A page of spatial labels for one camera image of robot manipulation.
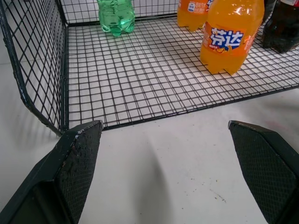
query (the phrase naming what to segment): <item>wire basket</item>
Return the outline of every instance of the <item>wire basket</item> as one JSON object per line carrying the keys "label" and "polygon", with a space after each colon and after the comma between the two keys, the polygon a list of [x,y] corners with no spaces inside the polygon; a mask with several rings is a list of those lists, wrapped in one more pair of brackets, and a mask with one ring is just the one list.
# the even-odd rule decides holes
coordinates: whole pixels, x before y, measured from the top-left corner
{"label": "wire basket", "polygon": [[95,0],[0,2],[24,104],[57,134],[91,120],[104,130],[297,88],[299,51],[261,45],[233,76],[199,60],[203,34],[176,23],[177,0],[133,0],[133,33],[115,38]]}

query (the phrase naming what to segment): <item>orange soda bottle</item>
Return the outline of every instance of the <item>orange soda bottle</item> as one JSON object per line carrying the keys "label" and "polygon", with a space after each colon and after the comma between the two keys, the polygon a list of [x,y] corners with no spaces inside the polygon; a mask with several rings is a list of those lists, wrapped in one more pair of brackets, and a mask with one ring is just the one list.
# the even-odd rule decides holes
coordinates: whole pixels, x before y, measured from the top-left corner
{"label": "orange soda bottle", "polygon": [[200,60],[214,74],[236,73],[245,61],[264,14],[263,0],[214,0],[207,17]]}
{"label": "orange soda bottle", "polygon": [[213,0],[179,0],[178,26],[189,27],[190,31],[202,28]]}

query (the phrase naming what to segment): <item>green plastic bottle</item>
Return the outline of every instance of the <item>green plastic bottle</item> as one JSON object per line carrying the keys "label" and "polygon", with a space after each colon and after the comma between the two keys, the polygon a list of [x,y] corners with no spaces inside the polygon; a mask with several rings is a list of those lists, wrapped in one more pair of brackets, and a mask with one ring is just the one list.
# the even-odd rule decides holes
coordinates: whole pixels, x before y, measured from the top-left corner
{"label": "green plastic bottle", "polygon": [[134,30],[135,13],[131,0],[98,0],[99,19],[104,32],[120,36]]}

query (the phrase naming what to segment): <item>bottle label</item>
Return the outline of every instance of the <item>bottle label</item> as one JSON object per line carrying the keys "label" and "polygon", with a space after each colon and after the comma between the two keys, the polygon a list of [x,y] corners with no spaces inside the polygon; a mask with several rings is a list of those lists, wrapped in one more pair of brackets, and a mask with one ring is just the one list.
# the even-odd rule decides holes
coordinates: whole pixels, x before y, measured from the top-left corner
{"label": "bottle label", "polygon": [[222,26],[214,28],[206,22],[202,44],[216,54],[229,52],[241,56],[249,52],[256,32],[253,35],[246,35],[245,29],[233,30]]}
{"label": "bottle label", "polygon": [[280,1],[290,6],[299,7],[299,0],[280,0]]}
{"label": "bottle label", "polygon": [[206,14],[209,11],[212,2],[213,0],[179,0],[178,7],[185,12]]}

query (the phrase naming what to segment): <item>white floor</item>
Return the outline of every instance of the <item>white floor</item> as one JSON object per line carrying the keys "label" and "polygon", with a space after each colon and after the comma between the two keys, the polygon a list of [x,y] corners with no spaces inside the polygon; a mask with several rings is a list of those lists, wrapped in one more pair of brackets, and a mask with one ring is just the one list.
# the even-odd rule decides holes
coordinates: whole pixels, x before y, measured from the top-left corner
{"label": "white floor", "polygon": [[[58,138],[22,104],[11,65],[0,70],[1,210]],[[80,223],[265,224],[227,124],[278,131],[299,152],[298,99],[292,90],[104,132]]]}

